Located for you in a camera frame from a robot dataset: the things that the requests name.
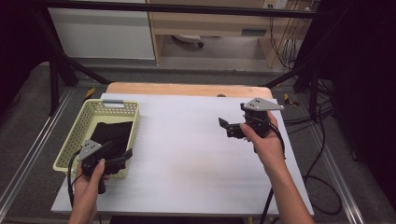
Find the white cabinet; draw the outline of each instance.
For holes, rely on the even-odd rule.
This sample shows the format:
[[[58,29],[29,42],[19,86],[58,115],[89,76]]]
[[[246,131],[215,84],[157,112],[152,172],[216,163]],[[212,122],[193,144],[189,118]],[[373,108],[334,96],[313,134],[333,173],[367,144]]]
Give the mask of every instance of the white cabinet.
[[[49,8],[49,13],[70,57],[154,60],[147,12]]]

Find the left hand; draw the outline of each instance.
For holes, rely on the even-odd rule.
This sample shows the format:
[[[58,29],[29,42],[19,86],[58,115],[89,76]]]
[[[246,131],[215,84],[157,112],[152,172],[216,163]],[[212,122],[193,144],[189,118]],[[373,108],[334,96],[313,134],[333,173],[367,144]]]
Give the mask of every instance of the left hand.
[[[75,200],[69,223],[92,223],[96,216],[96,199],[98,197],[99,180],[105,170],[105,160],[100,160],[91,177],[83,175],[75,182]],[[78,164],[77,175],[82,174],[81,163]]]

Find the hand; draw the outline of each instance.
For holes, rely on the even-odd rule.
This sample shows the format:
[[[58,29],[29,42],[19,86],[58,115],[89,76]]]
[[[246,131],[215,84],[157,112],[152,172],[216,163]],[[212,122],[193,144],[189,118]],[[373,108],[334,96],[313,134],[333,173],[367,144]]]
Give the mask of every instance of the hand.
[[[274,115],[269,111],[267,114],[270,122],[277,127],[277,120]],[[266,137],[261,138],[247,124],[241,124],[240,127],[247,140],[251,141],[256,148],[267,174],[281,165],[286,165],[280,140],[272,130],[270,130]]]
[[[91,178],[83,175],[75,182],[75,198],[69,223],[92,223],[96,216],[96,199],[98,197],[99,180],[105,170],[105,160],[96,165]],[[78,164],[77,175],[82,175],[81,163]]]

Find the white table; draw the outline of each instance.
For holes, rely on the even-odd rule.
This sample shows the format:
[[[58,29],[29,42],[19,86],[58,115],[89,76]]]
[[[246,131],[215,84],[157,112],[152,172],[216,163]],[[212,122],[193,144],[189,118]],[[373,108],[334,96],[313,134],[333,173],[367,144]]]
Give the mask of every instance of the white table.
[[[140,125],[129,173],[106,182],[97,201],[107,215],[256,217],[271,188],[253,145],[228,138],[218,118],[242,122],[240,103],[251,98],[106,93],[103,99],[140,104]],[[286,147],[286,163],[314,215],[290,140],[275,111]],[[64,181],[51,209],[71,211]],[[278,215],[275,199],[269,215]]]

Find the yellow basket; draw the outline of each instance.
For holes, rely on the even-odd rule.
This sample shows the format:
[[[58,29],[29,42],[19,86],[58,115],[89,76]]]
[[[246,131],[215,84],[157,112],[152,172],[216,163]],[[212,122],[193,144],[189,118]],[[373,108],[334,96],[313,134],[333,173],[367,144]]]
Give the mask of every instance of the yellow basket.
[[[55,171],[67,174],[67,167],[73,154],[81,149],[84,141],[90,139],[99,122],[119,123],[132,121],[133,126],[129,135],[128,145],[125,150],[134,146],[134,139],[139,126],[139,104],[133,101],[121,100],[87,100],[78,113],[72,130],[67,135],[64,145],[53,163]],[[76,160],[73,163],[73,173],[77,167]],[[114,177],[124,178],[128,174],[129,160],[125,169],[120,170]]]

